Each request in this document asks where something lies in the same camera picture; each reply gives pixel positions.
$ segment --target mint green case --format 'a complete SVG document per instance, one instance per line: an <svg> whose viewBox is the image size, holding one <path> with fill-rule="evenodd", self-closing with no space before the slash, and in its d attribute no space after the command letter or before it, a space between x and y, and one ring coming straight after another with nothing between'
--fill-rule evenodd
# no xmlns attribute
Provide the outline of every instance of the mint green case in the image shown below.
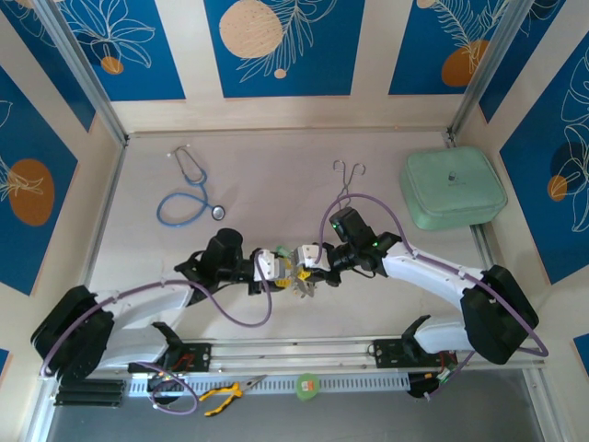
<svg viewBox="0 0 589 442"><path fill-rule="evenodd" d="M425 230L487 223L507 203L489 160L476 147L413 154L400 181L413 221Z"/></svg>

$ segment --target gray floor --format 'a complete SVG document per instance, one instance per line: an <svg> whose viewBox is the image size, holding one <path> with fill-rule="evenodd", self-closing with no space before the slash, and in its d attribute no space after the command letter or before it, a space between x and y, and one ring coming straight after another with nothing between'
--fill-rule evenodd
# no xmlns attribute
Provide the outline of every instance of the gray floor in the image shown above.
<svg viewBox="0 0 589 442"><path fill-rule="evenodd" d="M51 442L444 442L541 441L522 375L469 372L432 402L405 392L244 397L224 413L204 418L169 416L148 399L127 400L118 410L60 408Z"/></svg>

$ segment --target wire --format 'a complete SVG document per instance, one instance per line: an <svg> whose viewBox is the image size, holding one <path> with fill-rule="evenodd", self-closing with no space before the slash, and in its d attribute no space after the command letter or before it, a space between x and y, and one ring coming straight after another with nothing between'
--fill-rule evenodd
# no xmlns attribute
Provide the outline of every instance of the wire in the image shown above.
<svg viewBox="0 0 589 442"><path fill-rule="evenodd" d="M448 375L448 377L446 378L444 383L441 383L438 388L436 390L434 390L432 393L425 393L425 398L430 401L432 399L433 396L435 396L436 394L438 394L440 392L440 390L444 387L444 385L446 385L450 379L452 379L454 376L456 376L458 373L460 373L462 371L462 369L468 364L468 361L472 358L472 356L475 355L475 351L470 352L467 357L465 357L462 362L460 362L460 364L458 364L458 366L456 367L456 369L450 373Z"/></svg>
<svg viewBox="0 0 589 442"><path fill-rule="evenodd" d="M365 193L348 193L347 195L337 198L333 203L331 203L329 205L328 209L325 211L325 214L323 215L323 218L321 219L321 225L319 227L319 244L323 244L325 223L327 222L327 219L328 219L328 216L329 216L329 213L331 212L331 210L333 210L333 208L340 201L351 199L351 198L364 198L365 200L370 200L374 203L377 203L383 209L385 209L385 211L387 211L387 213L390 215L390 217L393 218L393 221L394 221L395 225L397 226L398 234L401 236L401 240L403 241L403 245L405 246L405 248L407 249L407 251L409 253L414 254L413 247L407 241L407 236L405 235L405 231L403 230L403 227L401 226L401 223L399 222L395 213L390 209L390 207L388 207L381 200L379 200L378 198L375 198L374 196L366 195ZM317 259L315 260L315 263L319 263L319 261L321 261L322 254L323 254L323 248L319 247L319 254L317 256ZM457 269L456 267L453 267L452 265L446 264L445 262L440 262L434 258L430 258L428 256L423 256L422 254L419 254L419 253L414 254L414 255L416 255L416 258L419 261L427 262L435 267L438 267L438 268L444 270L447 273L459 275L460 277L467 279L470 283L477 285L478 287L485 290L493 298L495 298L497 300L497 302L499 302L499 304L501 304L501 306L503 308L505 308L505 310L507 310L507 312L510 315L512 315L515 318L515 320L517 320L517 322L522 326L522 328L527 332L527 334L536 342L538 349L539 349L539 350L537 350L537 349L533 349L533 348L520 347L520 348L518 348L518 351L523 352L523 353L527 353L529 355L535 355L535 356L540 356L540 357L547 357L549 355L549 349L542 342L542 340L536 334L534 329L532 329L532 327L530 327L530 325L527 322L525 322L524 318L522 318L522 316L517 311L515 311L515 309L501 295L499 295L499 293L497 293L492 287L486 285L485 283L480 281L480 279L472 276L471 274L463 273L460 269ZM458 367L448 377L448 380L451 377L457 375L474 354L475 354L475 352L471 352L470 354L468 354L468 356L460 364L458 364Z"/></svg>
<svg viewBox="0 0 589 442"><path fill-rule="evenodd" d="M176 416L186 416L187 414L192 414L196 412L196 409L199 406L199 396L196 394L196 391L194 391L194 389L188 384L188 382L186 382L182 378L179 378L171 371L167 371L163 367L158 366L156 364L152 364L151 362L137 362L137 364L139 364L140 366L144 366L145 368L151 368L152 370L155 370L158 373L165 373L166 375L170 376L170 380L176 382L177 384L180 384L180 386L183 387L194 400L194 403L192 404L192 407L189 408L189 410L170 410L168 407L161 406L156 401L156 393L158 391L158 387L164 384L164 382L162 382L157 387L155 387L153 391L149 394L149 401L151 401L156 410L159 410L160 412L164 412L167 414L174 414Z"/></svg>
<svg viewBox="0 0 589 442"><path fill-rule="evenodd" d="M186 353L178 360L178 362L176 362L176 364L174 364L171 370L176 371L180 367L180 364L182 364L182 362L186 363L186 370L188 370L191 367L192 362L194 362L194 355Z"/></svg>
<svg viewBox="0 0 589 442"><path fill-rule="evenodd" d="M72 322L72 324L67 329L65 329L65 331L57 339L57 341L55 341L55 344L53 345L53 347L51 348L51 350L45 356L45 359L43 360L43 364L40 367L40 375L43 376L43 377L48 377L48 376L51 376L52 375L52 372L49 369L49 364L53 360L53 358L55 357L55 354L59 351L59 349L62 347L62 345L64 344L64 342L67 340L67 338L81 324L83 324L90 316L92 316L94 313L96 313L97 311L99 311L103 307L107 306L108 304L114 304L114 303L116 303L119 299L124 299L126 297L130 297L132 295L136 295L138 293L142 293L144 291L151 290L152 288L156 288L156 287L164 287L164 286L167 286L167 285L189 285L189 286L191 286L193 288L196 288L197 290L200 290L201 292L203 292L211 300L211 302L213 302L213 305L217 308L217 310L219 310L219 313L221 313L223 316L225 316L228 320L232 321L233 323L235 323L237 325L240 325L242 327L247 327L247 328L261 327L266 322L268 322L268 320L270 319L271 313L272 313L272 296L271 296L270 286L268 285L268 281L266 280L266 278L264 276L264 273L261 270L260 261L259 261L259 257L261 255L261 253L262 253L262 250L260 250L254 256L254 265L258 269L258 273L260 274L262 286L264 287L264 290L266 291L266 296L268 297L268 310L266 312L266 316L260 322L256 322L256 323L250 324L250 323L242 322L240 320L236 320L231 315L229 315L219 305L219 303L213 297L213 295L211 294L211 292L209 292L204 286L202 286L202 285L200 285L198 283L195 283L193 281L186 281L186 280L183 280L183 279L172 279L172 280L169 280L169 281L158 281L156 283L139 285L138 287L135 287L135 288L132 288L130 290L127 290L127 291L124 291L124 292L120 293L118 296L108 297L108 298L104 299L103 301L98 302L97 305L95 305L94 307L90 308L88 311L84 312L74 322ZM194 391L190 387L188 387L188 384L186 384L184 381L182 381L182 379L180 379L180 378L174 376L173 374L167 372L164 368L159 367L159 366L156 366L155 364L148 363L148 362L138 362L137 364L142 365L142 366L150 366L150 368L152 368L152 369L155 369L155 370L158 370L160 372L163 372L163 373L168 374L173 379L175 379L180 385L182 385L183 387L187 387L188 392L191 395L193 395L194 397L196 397L196 394L194 393ZM152 399L152 402L154 403L154 405L156 406L157 404L155 403L155 398L151 398L151 399ZM164 411L159 405L157 405L157 408L158 408L158 410ZM171 410L168 410L168 409L166 409L166 413L181 414L181 415L188 414L186 412L174 412L174 411L171 411Z"/></svg>
<svg viewBox="0 0 589 442"><path fill-rule="evenodd" d="M366 274L366 273L364 273L364 272L360 272L358 269L356 269L356 268L353 268L353 267L352 267L352 271L353 271L354 273L358 273L358 274L360 274L361 276L363 276L363 277L364 277L364 278L366 278L366 279L374 279L374 278L375 278L375 276L376 276L376 272L372 272L372 276L371 276L371 275L368 275L368 274Z"/></svg>

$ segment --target yellow pliers handle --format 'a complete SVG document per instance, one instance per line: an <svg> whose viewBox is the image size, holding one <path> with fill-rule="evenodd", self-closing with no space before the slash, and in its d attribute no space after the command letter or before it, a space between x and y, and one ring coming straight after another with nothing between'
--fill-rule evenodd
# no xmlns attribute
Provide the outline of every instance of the yellow pliers handle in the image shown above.
<svg viewBox="0 0 589 442"><path fill-rule="evenodd" d="M239 382L235 382L231 387L223 387L221 389L208 390L199 398L199 401L205 401L206 399L210 398L211 396L217 393L229 393L229 397L225 400L225 402L223 402L214 410L206 412L204 414L206 417L211 417L219 414L225 408L227 408L231 402L243 396L243 391L239 389Z"/></svg>

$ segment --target black bracket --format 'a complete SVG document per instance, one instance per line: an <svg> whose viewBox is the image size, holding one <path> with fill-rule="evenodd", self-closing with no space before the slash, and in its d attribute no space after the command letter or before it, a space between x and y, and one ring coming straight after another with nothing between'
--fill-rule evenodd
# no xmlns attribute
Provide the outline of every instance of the black bracket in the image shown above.
<svg viewBox="0 0 589 442"><path fill-rule="evenodd" d="M424 354L415 359L405 352L402 339L376 339L373 341L376 368L431 368L440 366L440 355Z"/></svg>
<svg viewBox="0 0 589 442"><path fill-rule="evenodd" d="M211 349L209 343L184 343L178 335L168 327L165 322L154 322L152 324L165 337L167 341L166 352L155 362L167 371L182 373L206 373L211 364ZM152 373L155 370L129 364L129 373Z"/></svg>

